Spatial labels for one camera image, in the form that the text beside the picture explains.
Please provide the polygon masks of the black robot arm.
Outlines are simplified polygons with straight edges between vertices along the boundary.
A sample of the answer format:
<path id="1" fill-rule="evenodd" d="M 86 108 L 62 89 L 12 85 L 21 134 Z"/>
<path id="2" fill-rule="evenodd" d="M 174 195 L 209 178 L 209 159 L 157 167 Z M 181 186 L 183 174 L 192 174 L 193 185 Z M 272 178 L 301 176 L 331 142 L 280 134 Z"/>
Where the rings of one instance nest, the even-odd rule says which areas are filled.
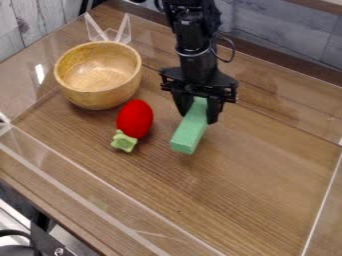
<path id="1" fill-rule="evenodd" d="M 160 87 L 172 95 L 181 116 L 189 111 L 195 98 L 205 100 L 205 121 L 217 122 L 225 103 L 235 103 L 237 80 L 224 74 L 217 61 L 215 35 L 221 25 L 215 0 L 153 0 L 156 9 L 164 13 L 176 38 L 177 67 L 162 68 Z"/>

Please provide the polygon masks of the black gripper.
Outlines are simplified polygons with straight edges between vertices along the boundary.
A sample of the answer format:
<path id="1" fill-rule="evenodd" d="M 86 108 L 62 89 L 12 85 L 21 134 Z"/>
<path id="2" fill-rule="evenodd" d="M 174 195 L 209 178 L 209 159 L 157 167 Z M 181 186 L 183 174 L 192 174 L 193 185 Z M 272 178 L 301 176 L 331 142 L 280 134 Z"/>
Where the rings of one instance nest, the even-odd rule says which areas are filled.
<path id="1" fill-rule="evenodd" d="M 237 95 L 237 81 L 219 70 L 216 56 L 181 56 L 180 65 L 162 68 L 158 74 L 180 115 L 187 114 L 195 97 L 205 98 L 207 123 L 216 123 L 224 103 L 235 103 Z"/>

